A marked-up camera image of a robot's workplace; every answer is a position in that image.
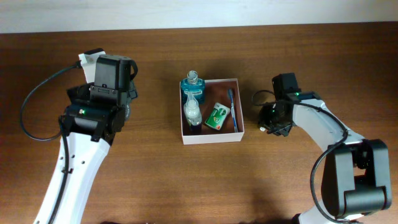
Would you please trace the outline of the clear pump soap bottle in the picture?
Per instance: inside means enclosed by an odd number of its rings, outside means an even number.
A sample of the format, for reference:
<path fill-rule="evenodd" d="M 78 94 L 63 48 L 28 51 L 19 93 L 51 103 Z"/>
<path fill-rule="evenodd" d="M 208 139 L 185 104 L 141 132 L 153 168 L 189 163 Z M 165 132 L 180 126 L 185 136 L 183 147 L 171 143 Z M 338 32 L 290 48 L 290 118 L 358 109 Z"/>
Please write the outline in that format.
<path fill-rule="evenodd" d="M 200 134 L 202 127 L 202 115 L 197 99 L 192 92 L 187 93 L 187 101 L 183 111 L 192 134 Z"/>

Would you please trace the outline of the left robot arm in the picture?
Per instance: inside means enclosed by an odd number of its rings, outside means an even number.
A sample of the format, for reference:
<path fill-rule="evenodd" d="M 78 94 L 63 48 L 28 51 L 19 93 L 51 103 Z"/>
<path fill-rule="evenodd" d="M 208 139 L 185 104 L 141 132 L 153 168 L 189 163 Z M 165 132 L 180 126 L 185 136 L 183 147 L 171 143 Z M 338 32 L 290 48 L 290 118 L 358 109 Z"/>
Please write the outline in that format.
<path fill-rule="evenodd" d="M 60 115 L 60 149 L 35 223 L 80 223 L 97 171 L 137 98 L 136 62 L 129 57 L 81 54 L 86 83 L 67 90 Z"/>

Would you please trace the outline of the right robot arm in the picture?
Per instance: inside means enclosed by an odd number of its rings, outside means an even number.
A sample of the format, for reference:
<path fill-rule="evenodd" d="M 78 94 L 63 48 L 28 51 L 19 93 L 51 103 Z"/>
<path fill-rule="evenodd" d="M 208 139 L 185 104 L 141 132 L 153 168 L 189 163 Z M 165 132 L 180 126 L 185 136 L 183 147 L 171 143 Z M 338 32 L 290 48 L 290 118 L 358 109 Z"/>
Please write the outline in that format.
<path fill-rule="evenodd" d="M 341 122 L 314 91 L 303 92 L 294 73 L 272 79 L 273 102 L 262 103 L 259 127 L 287 137 L 302 128 L 322 154 L 310 172 L 314 206 L 292 223 L 357 223 L 392 205 L 389 152 L 380 139 L 366 139 Z"/>

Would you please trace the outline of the green soap bar pack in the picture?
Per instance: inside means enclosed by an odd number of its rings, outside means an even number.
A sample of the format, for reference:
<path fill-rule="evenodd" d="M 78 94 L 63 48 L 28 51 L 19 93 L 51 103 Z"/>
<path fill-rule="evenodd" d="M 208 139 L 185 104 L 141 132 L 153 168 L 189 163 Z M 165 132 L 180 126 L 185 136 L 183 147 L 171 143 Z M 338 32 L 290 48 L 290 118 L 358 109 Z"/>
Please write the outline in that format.
<path fill-rule="evenodd" d="M 219 131 L 230 112 L 231 109 L 227 106 L 224 106 L 220 103 L 215 103 L 212 112 L 205 120 L 205 124 L 209 128 Z"/>

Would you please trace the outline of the light blue toothbrush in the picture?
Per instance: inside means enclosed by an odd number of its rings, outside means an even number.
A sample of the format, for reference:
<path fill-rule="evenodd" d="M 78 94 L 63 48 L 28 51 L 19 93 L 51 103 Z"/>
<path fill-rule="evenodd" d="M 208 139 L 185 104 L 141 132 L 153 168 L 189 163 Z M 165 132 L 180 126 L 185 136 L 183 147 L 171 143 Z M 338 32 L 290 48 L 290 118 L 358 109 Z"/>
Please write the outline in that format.
<path fill-rule="evenodd" d="M 238 129 L 237 121 L 236 121 L 236 113 L 235 113 L 235 107 L 234 107 L 234 93 L 233 93 L 232 88 L 228 89 L 228 97 L 231 102 L 231 116 L 233 118 L 234 132 L 238 133 L 239 129 Z"/>

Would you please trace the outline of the blue mouthwash bottle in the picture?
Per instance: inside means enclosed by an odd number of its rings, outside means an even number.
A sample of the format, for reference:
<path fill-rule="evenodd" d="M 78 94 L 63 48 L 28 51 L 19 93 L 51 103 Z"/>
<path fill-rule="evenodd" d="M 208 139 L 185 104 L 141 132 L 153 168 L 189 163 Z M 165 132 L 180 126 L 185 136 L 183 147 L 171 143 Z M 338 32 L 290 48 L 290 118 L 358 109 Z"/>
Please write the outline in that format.
<path fill-rule="evenodd" d="M 198 73 L 194 70 L 189 71 L 187 77 L 181 81 L 180 91 L 183 104 L 187 101 L 188 92 L 192 92 L 199 104 L 205 102 L 205 81 L 199 78 Z"/>

